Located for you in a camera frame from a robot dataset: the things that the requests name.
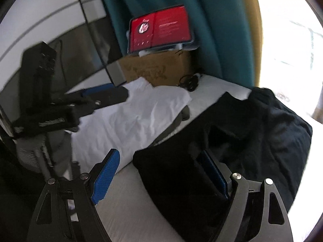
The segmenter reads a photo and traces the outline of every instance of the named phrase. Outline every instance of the blue gripper pad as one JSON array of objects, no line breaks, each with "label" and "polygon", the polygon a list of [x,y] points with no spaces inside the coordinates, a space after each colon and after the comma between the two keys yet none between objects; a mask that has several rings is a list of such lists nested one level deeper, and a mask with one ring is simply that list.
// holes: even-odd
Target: blue gripper pad
[{"label": "blue gripper pad", "polygon": [[115,150],[94,181],[93,194],[91,196],[91,200],[94,204],[97,204],[105,197],[119,163],[120,153],[118,150]]},{"label": "blue gripper pad", "polygon": [[210,158],[209,154],[206,151],[203,151],[200,153],[196,160],[201,164],[202,168],[204,169],[205,173],[212,181],[212,183],[225,196],[225,198],[229,200],[226,181],[218,167]]},{"label": "blue gripper pad", "polygon": [[106,84],[103,84],[100,86],[91,87],[91,88],[85,89],[82,93],[82,96],[87,96],[87,95],[101,92],[103,90],[108,90],[108,89],[114,88],[114,87],[115,86],[112,83],[106,83]]}]

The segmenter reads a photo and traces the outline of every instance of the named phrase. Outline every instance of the white bed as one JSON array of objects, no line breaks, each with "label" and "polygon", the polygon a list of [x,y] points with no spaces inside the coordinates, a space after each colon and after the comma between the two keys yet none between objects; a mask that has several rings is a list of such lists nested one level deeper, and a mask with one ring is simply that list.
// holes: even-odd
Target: white bed
[{"label": "white bed", "polygon": [[[215,77],[202,77],[198,88],[190,93],[190,119],[182,122],[172,135],[215,103],[226,91],[238,99],[247,98],[250,92],[249,89]],[[318,188],[316,182],[319,181],[317,178],[323,164],[323,125],[302,113],[298,115],[313,127],[306,169],[288,213],[294,241],[303,242],[323,212],[323,189]],[[115,175],[106,197],[97,204],[96,209],[112,242],[183,241],[153,204],[132,163]]]}]

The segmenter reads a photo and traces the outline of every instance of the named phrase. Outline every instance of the screw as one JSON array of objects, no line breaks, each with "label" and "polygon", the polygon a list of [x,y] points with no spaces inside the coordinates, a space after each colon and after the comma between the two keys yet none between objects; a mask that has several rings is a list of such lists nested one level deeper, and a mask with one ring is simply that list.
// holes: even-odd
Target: screw
[{"label": "screw", "polygon": [[82,179],[82,180],[85,180],[85,179],[88,179],[88,177],[89,177],[90,175],[88,174],[88,173],[82,173],[81,175],[80,175],[80,179]]},{"label": "screw", "polygon": [[55,179],[54,179],[54,178],[50,178],[50,179],[48,179],[47,183],[48,183],[49,185],[52,185],[52,184],[54,184],[54,183],[55,183]]},{"label": "screw", "polygon": [[270,178],[266,178],[266,183],[272,185],[274,182]]},{"label": "screw", "polygon": [[240,175],[239,173],[233,173],[233,174],[232,174],[232,177],[233,177],[234,179],[241,179],[241,175]]}]

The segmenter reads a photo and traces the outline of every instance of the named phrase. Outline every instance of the blue curtain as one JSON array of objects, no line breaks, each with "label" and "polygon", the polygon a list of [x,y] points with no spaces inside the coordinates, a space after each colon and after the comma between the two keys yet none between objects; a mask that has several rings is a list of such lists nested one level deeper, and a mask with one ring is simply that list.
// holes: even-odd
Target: blue curtain
[{"label": "blue curtain", "polygon": [[184,4],[199,41],[199,64],[206,74],[251,88],[254,57],[243,0],[103,0],[127,54],[129,21],[168,6]]}]

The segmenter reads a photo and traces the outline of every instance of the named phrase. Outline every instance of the black fabric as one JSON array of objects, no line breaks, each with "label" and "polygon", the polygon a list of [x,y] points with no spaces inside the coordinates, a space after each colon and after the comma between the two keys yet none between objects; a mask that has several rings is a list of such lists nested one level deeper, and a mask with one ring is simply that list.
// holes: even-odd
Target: black fabric
[{"label": "black fabric", "polygon": [[246,179],[273,179],[287,210],[295,198],[312,128],[276,99],[254,88],[248,99],[225,93],[162,144],[137,151],[133,164],[157,208],[185,241],[208,241],[228,205],[188,153],[191,142],[209,147]]},{"label": "black fabric", "polygon": [[21,166],[0,141],[1,241],[26,241],[30,219],[44,185],[44,177]]}]

